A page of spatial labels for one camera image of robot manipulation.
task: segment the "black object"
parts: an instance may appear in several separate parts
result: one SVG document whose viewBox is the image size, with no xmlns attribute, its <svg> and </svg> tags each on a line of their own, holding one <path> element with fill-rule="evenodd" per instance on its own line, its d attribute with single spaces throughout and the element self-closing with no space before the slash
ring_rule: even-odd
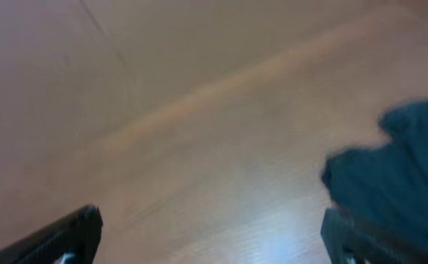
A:
<svg viewBox="0 0 428 264">
<path fill-rule="evenodd" d="M 368 221 L 357 220 L 335 208 L 324 213 L 322 238 L 332 264 L 428 264 L 421 251 Z"/>
<path fill-rule="evenodd" d="M 3 264 L 93 263 L 101 240 L 99 209 L 87 205 L 0 251 Z"/>
<path fill-rule="evenodd" d="M 390 110 L 379 125 L 390 143 L 333 156 L 322 181 L 345 211 L 428 255 L 428 100 Z"/>
</svg>

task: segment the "wooden surface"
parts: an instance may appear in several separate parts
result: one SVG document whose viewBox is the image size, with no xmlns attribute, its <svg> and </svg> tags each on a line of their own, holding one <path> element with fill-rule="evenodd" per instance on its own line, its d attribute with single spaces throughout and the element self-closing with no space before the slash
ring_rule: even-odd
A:
<svg viewBox="0 0 428 264">
<path fill-rule="evenodd" d="M 96 263 L 328 263 L 325 156 L 428 96 L 428 22 L 403 5 L 8 4 L 0 248 L 93 202 Z"/>
</svg>

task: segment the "clothing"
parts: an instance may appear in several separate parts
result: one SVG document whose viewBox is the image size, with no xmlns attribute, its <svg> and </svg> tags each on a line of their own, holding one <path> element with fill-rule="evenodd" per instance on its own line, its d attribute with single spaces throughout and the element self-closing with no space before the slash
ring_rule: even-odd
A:
<svg viewBox="0 0 428 264">
<path fill-rule="evenodd" d="M 428 254 L 428 100 L 385 113 L 391 142 L 329 158 L 322 181 L 331 199 Z"/>
</svg>

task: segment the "dark green fabric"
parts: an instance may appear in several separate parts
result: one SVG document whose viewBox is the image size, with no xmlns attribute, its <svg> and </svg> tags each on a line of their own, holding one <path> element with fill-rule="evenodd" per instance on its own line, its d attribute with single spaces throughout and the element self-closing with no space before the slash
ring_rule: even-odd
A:
<svg viewBox="0 0 428 264">
<path fill-rule="evenodd" d="M 428 100 L 385 113 L 390 143 L 352 148 L 327 160 L 331 199 L 428 254 Z"/>
</svg>

